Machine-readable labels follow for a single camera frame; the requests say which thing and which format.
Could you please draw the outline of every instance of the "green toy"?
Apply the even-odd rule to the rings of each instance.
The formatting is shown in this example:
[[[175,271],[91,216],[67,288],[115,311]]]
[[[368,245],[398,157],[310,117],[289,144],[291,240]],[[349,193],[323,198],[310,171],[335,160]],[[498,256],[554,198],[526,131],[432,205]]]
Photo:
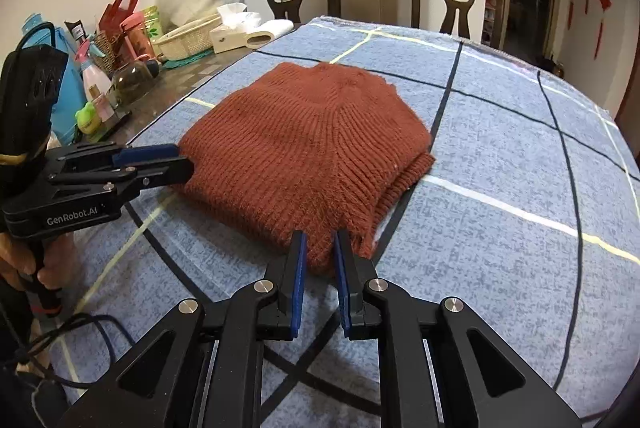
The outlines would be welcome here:
[[[89,101],[83,108],[76,112],[76,123],[80,132],[91,135],[98,130],[102,124],[102,120],[95,111],[94,104]]]

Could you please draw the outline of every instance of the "woven basket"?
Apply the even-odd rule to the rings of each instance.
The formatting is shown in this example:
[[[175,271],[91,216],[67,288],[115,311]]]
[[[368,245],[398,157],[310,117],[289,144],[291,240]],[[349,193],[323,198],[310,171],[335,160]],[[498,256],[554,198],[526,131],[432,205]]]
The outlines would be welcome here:
[[[219,14],[189,22],[156,40],[162,54],[168,60],[183,60],[211,49],[209,31],[222,24]]]
[[[100,31],[94,38],[95,45],[104,53],[104,58],[91,56],[93,62],[100,67],[102,72],[111,76],[116,69],[116,55],[113,53],[111,41],[107,38],[107,33]]]

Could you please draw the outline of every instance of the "human hand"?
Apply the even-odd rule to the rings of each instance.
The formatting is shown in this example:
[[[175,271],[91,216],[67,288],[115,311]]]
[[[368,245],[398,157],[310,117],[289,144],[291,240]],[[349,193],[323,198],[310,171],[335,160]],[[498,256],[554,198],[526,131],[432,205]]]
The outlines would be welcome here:
[[[54,239],[45,249],[44,267],[38,271],[38,280],[47,289],[58,289],[68,284],[76,262],[73,233]],[[18,271],[32,274],[36,261],[28,246],[8,233],[0,233],[0,275],[12,287],[22,290]]]

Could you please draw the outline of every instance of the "pink bottle lid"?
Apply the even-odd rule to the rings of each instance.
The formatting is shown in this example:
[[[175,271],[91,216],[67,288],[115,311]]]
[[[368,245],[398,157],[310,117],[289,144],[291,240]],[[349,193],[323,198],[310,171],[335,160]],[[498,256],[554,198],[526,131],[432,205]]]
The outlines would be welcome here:
[[[126,32],[129,29],[139,26],[141,23],[145,23],[145,14],[142,11],[138,11],[125,18],[120,24],[120,27],[122,27],[124,32]]]

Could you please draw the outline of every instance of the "tissue box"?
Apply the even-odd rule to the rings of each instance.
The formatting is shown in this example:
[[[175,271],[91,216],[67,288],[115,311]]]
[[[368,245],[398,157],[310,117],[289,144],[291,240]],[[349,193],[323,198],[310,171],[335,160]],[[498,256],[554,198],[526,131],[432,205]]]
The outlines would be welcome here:
[[[209,38],[216,54],[238,49],[246,45],[246,33],[221,25],[209,32]]]

